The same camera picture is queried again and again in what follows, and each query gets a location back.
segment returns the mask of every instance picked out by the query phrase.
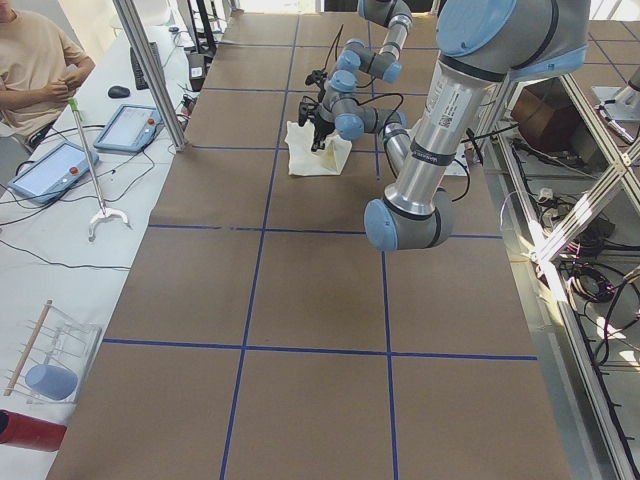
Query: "white table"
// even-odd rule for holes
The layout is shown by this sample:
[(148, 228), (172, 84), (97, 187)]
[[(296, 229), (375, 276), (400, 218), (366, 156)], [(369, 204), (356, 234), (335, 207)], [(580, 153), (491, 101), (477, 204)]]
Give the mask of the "white table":
[[(178, 107), (183, 88), (188, 86), (188, 63), (183, 50), (174, 43), (173, 35), (167, 27), (147, 27), (150, 41), (158, 43), (160, 57), (164, 65), (167, 90), (174, 106)], [(131, 96), (114, 100), (107, 96), (112, 85), (123, 85), (131, 90)], [(122, 103), (154, 105), (150, 91), (135, 89), (129, 59), (129, 43), (125, 35), (120, 35), (104, 58), (96, 66), (90, 77), (78, 92), (79, 109), (85, 125), (104, 125)], [(75, 122), (69, 108), (60, 116), (54, 128), (58, 131), (74, 128)], [(97, 137), (99, 129), (87, 130), (89, 143)], [(73, 143), (80, 145), (77, 132), (65, 133)], [(37, 159), (57, 145), (59, 136), (45, 141), (32, 159)], [(30, 250), (50, 261), (67, 264), (122, 265), (131, 266), (144, 235), (149, 213), (155, 205), (162, 185), (173, 160), (174, 149), (166, 131), (162, 131), (146, 149), (155, 166), (138, 180), (124, 197), (113, 203), (114, 208), (123, 210), (129, 216), (132, 229), (119, 220), (101, 223), (96, 229), (96, 239), (88, 241), (88, 225), (98, 211), (95, 198), (73, 203), (57, 202), (36, 216), (2, 227), (0, 239), (17, 247)], [(151, 167), (150, 160), (138, 155), (125, 165), (129, 155), (100, 153), (97, 173), (105, 173), (100, 178), (104, 197), (117, 198), (138, 175)], [(88, 176), (79, 183), (88, 181)], [(94, 195), (90, 181), (64, 196), (73, 200), (86, 195)], [(1, 201), (11, 200), (5, 194)], [(36, 206), (28, 201), (26, 206)], [(0, 205), (0, 224), (19, 219), (33, 213), (22, 207), (5, 203)], [(108, 325), (127, 271), (67, 269), (45, 265), (26, 253), (9, 249), (0, 244), (0, 370), (3, 374), (14, 368), (20, 357), (20, 343), (25, 343), (30, 335), (26, 328), (28, 321), (35, 321), (47, 299), (52, 299), (56, 307), (83, 322), (101, 326)], [(0, 408), (31, 415), (45, 420), (67, 423), (73, 413), (73, 404), (29, 405), (27, 398), (13, 394), (0, 396)], [(0, 465), (3, 478), (21, 480), (42, 480), (46, 477), (55, 458), (55, 453), (45, 453), (0, 445)]]

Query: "red cylinder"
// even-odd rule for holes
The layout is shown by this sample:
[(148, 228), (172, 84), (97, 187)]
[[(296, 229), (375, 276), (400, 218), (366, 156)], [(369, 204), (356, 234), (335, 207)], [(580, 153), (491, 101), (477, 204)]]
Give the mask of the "red cylinder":
[(0, 410), (0, 444), (55, 452), (60, 448), (66, 431), (64, 425)]

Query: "wooden stick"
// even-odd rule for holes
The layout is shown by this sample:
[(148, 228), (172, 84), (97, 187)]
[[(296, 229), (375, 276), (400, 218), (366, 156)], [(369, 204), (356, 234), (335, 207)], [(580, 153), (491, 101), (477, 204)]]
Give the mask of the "wooden stick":
[(44, 308), (40, 313), (40, 318), (38, 318), (38, 321), (36, 322), (36, 326), (33, 327), (33, 331), (31, 332), (31, 337), (27, 342), (27, 346), (25, 347), (24, 352), (22, 352), (22, 356), (20, 357), (20, 360), (18, 360), (18, 364), (16, 365), (16, 368), (13, 371), (11, 380), (9, 380), (9, 383), (7, 384), (7, 388), (4, 391), (5, 397), (8, 397), (9, 395), (11, 395), (11, 392), (13, 392), (13, 389), (15, 388), (16, 383), (18, 383), (18, 378), (20, 378), (22, 369), (24, 368), (24, 365), (27, 363), (27, 358), (29, 358), (29, 354), (31, 353), (33, 344), (36, 343), (36, 339), (40, 334), (40, 329), (44, 324), (44, 320), (47, 318), (47, 314), (49, 313), (49, 309), (51, 308), (52, 303), (53, 302), (51, 300), (47, 300), (47, 303), (44, 304)]

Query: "blue cup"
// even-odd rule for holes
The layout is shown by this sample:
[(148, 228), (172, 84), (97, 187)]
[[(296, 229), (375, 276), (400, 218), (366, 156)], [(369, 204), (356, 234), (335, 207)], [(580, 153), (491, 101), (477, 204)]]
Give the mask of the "blue cup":
[(24, 377), (27, 385), (52, 400), (63, 400), (78, 386), (78, 376), (68, 368), (36, 365)]

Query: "hand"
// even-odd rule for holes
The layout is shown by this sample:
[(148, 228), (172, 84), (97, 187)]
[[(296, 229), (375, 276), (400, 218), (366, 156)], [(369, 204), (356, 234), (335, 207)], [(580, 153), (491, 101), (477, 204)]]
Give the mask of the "hand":
[(77, 89), (80, 85), (82, 85), (82, 82), (84, 82), (84, 80), (84, 72), (79, 68), (69, 71), (64, 77), (60, 79), (60, 81), (65, 83), (69, 90)]
[(48, 102), (66, 102), (73, 95), (61, 80), (47, 83), (42, 92)]

